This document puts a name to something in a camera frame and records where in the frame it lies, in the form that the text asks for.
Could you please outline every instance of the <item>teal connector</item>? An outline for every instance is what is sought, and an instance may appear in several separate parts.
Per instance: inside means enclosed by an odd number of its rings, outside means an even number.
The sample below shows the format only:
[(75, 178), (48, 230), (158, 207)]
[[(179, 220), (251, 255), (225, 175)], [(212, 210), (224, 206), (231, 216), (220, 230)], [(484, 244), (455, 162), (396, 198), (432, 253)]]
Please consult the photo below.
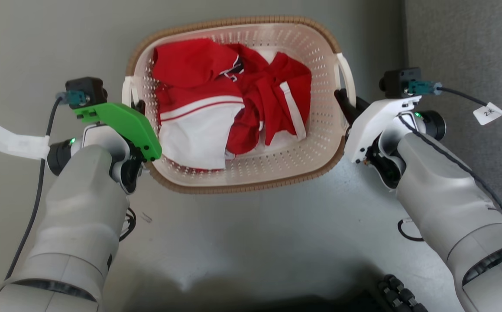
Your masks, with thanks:
[(82, 91), (67, 91), (66, 100), (70, 105), (85, 105), (88, 99)]
[(405, 93), (408, 95), (440, 95), (441, 90), (438, 87), (442, 87), (441, 83), (433, 81), (409, 81)]

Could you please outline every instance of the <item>brown basket rim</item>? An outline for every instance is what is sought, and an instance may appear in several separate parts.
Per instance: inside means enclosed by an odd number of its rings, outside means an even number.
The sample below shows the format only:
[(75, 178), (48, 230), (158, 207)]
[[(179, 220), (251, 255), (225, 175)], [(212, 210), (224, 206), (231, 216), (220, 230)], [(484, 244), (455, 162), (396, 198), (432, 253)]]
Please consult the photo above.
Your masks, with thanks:
[[(271, 24), (271, 23), (288, 23), (288, 24), (300, 24), (311, 27), (320, 33), (328, 44), (332, 48), (334, 53), (340, 53), (340, 45), (337, 43), (336, 38), (330, 33), (326, 27), (322, 24), (315, 22), (314, 20), (304, 17), (304, 16), (249, 16), (249, 17), (237, 17), (237, 18), (224, 18), (211, 20), (207, 22), (194, 23), (186, 26), (168, 28), (161, 30), (150, 36), (146, 37), (135, 49), (132, 57), (128, 60), (128, 67), (126, 69), (126, 76), (133, 76), (136, 70), (136, 64), (140, 58), (143, 51), (148, 48), (149, 45), (153, 44), (158, 39), (169, 37), (175, 34), (193, 32), (195, 30), (202, 30), (208, 28), (217, 28), (221, 26), (234, 26), (234, 25), (245, 25), (245, 24)], [(326, 173), (328, 173), (343, 156), (343, 148), (345, 146), (345, 138), (341, 138), (340, 145), (338, 146), (334, 156), (328, 161), (324, 166), (313, 170), (312, 172), (307, 172), (300, 175), (291, 176), (290, 178), (271, 180), (268, 182), (257, 182), (242, 185), (229, 185), (229, 186), (183, 186), (175, 184), (170, 180), (166, 179), (163, 175), (158, 172), (156, 167), (152, 165), (152, 162), (146, 162), (145, 167), (150, 171), (150, 175), (159, 182), (162, 186), (173, 190), (178, 193), (184, 194), (226, 194), (226, 193), (239, 193), (239, 192), (250, 192), (254, 190), (270, 189), (279, 186), (296, 184), (299, 182), (312, 180), (318, 178)]]

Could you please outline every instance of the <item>gray floor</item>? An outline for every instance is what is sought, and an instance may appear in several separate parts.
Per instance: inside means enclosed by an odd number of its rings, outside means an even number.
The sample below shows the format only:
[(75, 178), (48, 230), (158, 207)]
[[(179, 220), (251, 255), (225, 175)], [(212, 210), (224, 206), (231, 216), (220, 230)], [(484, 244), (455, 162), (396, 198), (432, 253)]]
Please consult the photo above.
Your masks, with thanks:
[[(67, 79), (101, 77), (118, 101), (128, 57), (148, 34), (253, 14), (301, 14), (328, 26), (358, 94), (371, 101), (381, 97), (383, 72), (403, 64), (400, 12), (397, 0), (0, 0), (0, 124), (41, 135)], [(60, 110), (51, 141), (81, 130)], [(37, 168), (0, 154), (0, 280), (29, 218)], [(54, 179), (45, 179), (47, 190)], [(112, 265), (109, 311), (335, 298), (381, 273), (398, 275), (431, 311), (461, 310), (451, 274), (427, 245), (397, 233), (405, 211), (363, 166), (341, 162), (310, 182), (222, 196), (172, 193), (144, 176), (131, 200), (140, 222)]]

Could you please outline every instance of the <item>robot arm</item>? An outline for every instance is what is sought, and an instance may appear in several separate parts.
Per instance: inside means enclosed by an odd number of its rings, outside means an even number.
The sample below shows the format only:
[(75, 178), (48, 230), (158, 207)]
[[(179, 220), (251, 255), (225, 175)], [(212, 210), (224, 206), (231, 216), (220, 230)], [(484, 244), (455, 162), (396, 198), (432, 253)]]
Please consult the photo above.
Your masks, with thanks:
[(83, 100), (69, 103), (78, 118), (97, 123), (86, 127), (80, 140), (50, 146), (47, 164), (58, 178), (45, 197), (33, 248), (0, 285), (0, 311), (102, 311), (128, 195), (142, 162), (160, 156), (145, 116), (105, 103), (100, 79), (77, 79), (66, 87)]
[(453, 274), (463, 308), (502, 310), (502, 214), (467, 171), (434, 148), (458, 160), (436, 140), (445, 134), (441, 116), (413, 112), (421, 97), (384, 99), (360, 109), (345, 101), (344, 92), (336, 97), (351, 123), (345, 156), (373, 166), (396, 190), (423, 239)]

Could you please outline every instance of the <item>gray wall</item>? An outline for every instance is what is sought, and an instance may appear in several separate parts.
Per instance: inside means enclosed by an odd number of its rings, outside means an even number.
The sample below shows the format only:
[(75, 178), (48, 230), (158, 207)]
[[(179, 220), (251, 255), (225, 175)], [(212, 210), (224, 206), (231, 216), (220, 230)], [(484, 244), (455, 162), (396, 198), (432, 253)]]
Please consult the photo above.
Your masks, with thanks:
[[(424, 79), (502, 109), (502, 1), (409, 0), (406, 16), (409, 64)], [(502, 118), (480, 126), (472, 113), (479, 106), (455, 95), (425, 97), (422, 105), (447, 121), (443, 144), (502, 198)]]

